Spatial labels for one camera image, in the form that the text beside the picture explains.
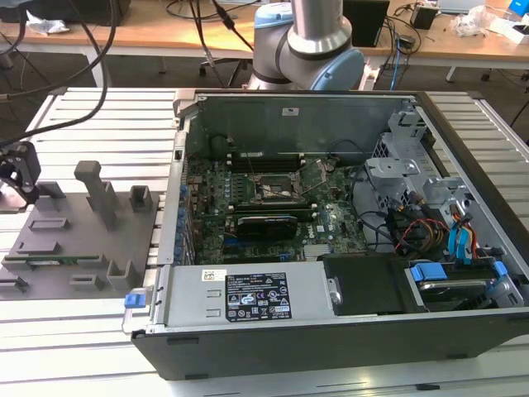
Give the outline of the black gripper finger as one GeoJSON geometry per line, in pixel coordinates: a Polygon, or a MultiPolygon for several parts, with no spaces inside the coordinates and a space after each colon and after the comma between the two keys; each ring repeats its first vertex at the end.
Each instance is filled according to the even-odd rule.
{"type": "Polygon", "coordinates": [[[41,174],[36,148],[18,141],[1,149],[1,182],[13,189],[25,204],[39,198],[36,182],[41,174]]]}

